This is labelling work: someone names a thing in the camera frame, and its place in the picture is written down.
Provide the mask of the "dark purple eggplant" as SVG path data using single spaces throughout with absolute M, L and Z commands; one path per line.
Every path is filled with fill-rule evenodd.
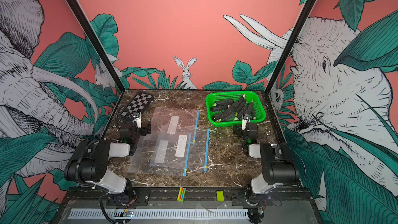
M 236 113 L 237 109 L 240 106 L 242 106 L 244 103 L 246 103 L 246 99 L 243 96 L 241 96 L 226 111 L 213 115 L 212 118 L 211 118 L 212 121 L 214 121 L 214 122 L 226 122 L 226 121 L 230 121 L 231 119 L 234 119 L 235 116 L 237 115 L 237 113 Z

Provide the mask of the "clear zip bag blue zipper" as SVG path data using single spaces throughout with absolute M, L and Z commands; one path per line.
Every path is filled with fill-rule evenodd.
M 203 170 L 205 165 L 207 131 L 195 130 L 187 151 L 187 164 L 184 175 L 196 169 Z

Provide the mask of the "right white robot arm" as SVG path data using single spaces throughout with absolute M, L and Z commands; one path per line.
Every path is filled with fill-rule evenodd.
M 260 160 L 261 173 L 246 188 L 246 202 L 251 205 L 265 203 L 265 197 L 277 187 L 297 185 L 301 175 L 294 162 L 293 151 L 285 143 L 259 142 L 258 125 L 242 122 L 234 127 L 234 134 L 243 140 L 243 153 Z

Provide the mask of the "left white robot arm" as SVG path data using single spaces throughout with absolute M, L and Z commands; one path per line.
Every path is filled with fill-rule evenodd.
M 108 161 L 133 155 L 140 138 L 150 134 L 150 122 L 140 124 L 134 120 L 121 125 L 119 142 L 104 139 L 82 141 L 64 169 L 65 180 L 101 190 L 117 205 L 138 203 L 140 195 L 131 181 L 111 171 Z

